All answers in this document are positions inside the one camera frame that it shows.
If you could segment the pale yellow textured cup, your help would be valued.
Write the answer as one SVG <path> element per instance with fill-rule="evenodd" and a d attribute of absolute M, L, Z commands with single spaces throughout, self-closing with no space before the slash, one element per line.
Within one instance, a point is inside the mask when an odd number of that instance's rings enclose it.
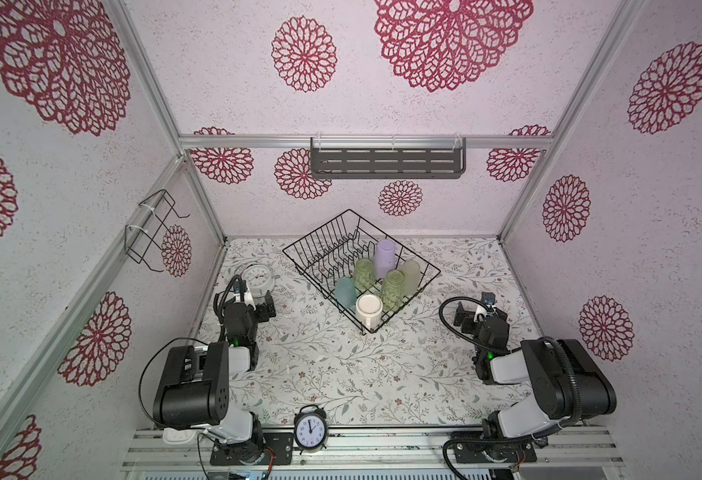
<path fill-rule="evenodd" d="M 399 267 L 405 277 L 403 295 L 405 297 L 413 296 L 418 288 L 422 278 L 420 272 L 420 264 L 414 258 L 405 260 Z"/>

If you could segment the green transparent cup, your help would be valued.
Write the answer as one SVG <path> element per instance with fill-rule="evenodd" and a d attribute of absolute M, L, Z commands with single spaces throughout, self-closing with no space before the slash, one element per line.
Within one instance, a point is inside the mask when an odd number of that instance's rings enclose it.
<path fill-rule="evenodd" d="M 370 258 L 357 260 L 354 266 L 353 280 L 359 294 L 363 294 L 374 287 L 376 283 L 375 266 Z"/>
<path fill-rule="evenodd" d="M 386 273 L 380 290 L 384 312 L 395 312 L 403 305 L 405 280 L 405 274 L 399 269 Z"/>

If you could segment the teal transparent cup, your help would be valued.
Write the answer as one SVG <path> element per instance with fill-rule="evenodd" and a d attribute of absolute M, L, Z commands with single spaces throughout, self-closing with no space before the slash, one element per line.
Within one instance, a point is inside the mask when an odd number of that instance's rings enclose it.
<path fill-rule="evenodd" d="M 334 296 L 342 307 L 353 312 L 357 300 L 357 290 L 353 278 L 348 276 L 339 278 L 334 287 Z"/>

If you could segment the red white mug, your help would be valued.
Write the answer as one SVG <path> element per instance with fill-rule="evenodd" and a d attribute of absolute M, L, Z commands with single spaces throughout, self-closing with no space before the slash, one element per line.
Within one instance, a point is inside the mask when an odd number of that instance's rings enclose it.
<path fill-rule="evenodd" d="M 373 331 L 379 326 L 382 313 L 383 303 L 377 295 L 366 293 L 356 300 L 356 318 L 369 331 Z"/>

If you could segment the lavender plastic cup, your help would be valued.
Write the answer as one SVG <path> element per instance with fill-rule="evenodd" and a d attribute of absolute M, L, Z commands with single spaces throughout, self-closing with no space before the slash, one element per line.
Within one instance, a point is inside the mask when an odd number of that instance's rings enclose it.
<path fill-rule="evenodd" d="M 382 239 L 375 245 L 373 264 L 378 280 L 384 279 L 389 271 L 396 268 L 396 250 L 396 244 L 390 239 Z"/>

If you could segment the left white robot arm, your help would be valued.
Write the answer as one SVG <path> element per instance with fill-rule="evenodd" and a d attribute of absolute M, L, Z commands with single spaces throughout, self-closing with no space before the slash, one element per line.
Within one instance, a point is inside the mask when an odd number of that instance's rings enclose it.
<path fill-rule="evenodd" d="M 170 446 L 204 438 L 226 461 L 254 464 L 266 455 L 262 426 L 253 412 L 231 400 L 230 377 L 251 372 L 259 360 L 258 326 L 276 316 L 272 294 L 256 304 L 249 297 L 215 296 L 219 338 L 207 345 L 170 349 L 153 403 L 152 418 Z"/>

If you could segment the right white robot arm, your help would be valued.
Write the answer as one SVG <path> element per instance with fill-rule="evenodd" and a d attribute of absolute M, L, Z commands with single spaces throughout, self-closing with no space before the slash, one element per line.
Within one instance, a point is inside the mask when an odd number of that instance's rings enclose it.
<path fill-rule="evenodd" d="M 543 439 L 616 410 L 613 386 L 579 341 L 542 336 L 510 349 L 508 316 L 492 300 L 453 297 L 438 315 L 449 331 L 473 345 L 482 383 L 530 384 L 527 397 L 483 420 L 481 439 L 489 444 Z"/>

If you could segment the white round gauge clock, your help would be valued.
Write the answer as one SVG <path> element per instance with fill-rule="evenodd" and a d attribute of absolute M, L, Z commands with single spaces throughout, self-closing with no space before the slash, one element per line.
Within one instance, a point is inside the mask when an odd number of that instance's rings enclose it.
<path fill-rule="evenodd" d="M 267 293 L 272 292 L 275 287 L 275 275 L 273 271 L 264 264 L 252 264 L 244 269 L 241 274 L 245 281 L 247 291 L 254 298 L 264 298 Z"/>

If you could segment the black alarm clock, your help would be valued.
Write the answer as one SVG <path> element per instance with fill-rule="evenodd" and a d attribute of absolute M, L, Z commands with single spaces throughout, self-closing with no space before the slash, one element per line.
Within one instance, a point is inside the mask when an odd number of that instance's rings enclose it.
<path fill-rule="evenodd" d="M 322 407 L 317 404 L 302 407 L 293 424 L 294 440 L 301 453 L 313 453 L 326 447 L 328 423 Z"/>

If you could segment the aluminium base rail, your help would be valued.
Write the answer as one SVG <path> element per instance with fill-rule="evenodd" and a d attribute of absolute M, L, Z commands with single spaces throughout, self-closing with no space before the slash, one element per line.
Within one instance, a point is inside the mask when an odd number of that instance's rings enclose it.
<path fill-rule="evenodd" d="M 207 439 L 180 446 L 164 442 L 153 430 L 138 430 L 119 467 L 129 478 L 160 472 L 198 473 L 202 477 L 264 472 L 458 469 L 466 476 L 478 469 L 519 467 L 595 468 L 614 478 L 623 467 L 615 442 L 604 427 L 576 426 L 544 440 L 528 440 L 493 460 L 475 443 L 479 432 L 467 427 L 339 427 L 330 429 L 323 448 L 301 450 L 286 427 L 265 432 L 267 448 L 252 462 L 234 459 Z"/>

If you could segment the grey wall shelf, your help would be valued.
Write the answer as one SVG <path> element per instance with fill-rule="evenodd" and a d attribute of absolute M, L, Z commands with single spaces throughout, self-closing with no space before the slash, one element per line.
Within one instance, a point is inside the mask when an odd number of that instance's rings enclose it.
<path fill-rule="evenodd" d="M 452 146 L 325 146 L 312 137 L 310 173 L 320 180 L 452 180 L 466 171 L 463 140 Z"/>

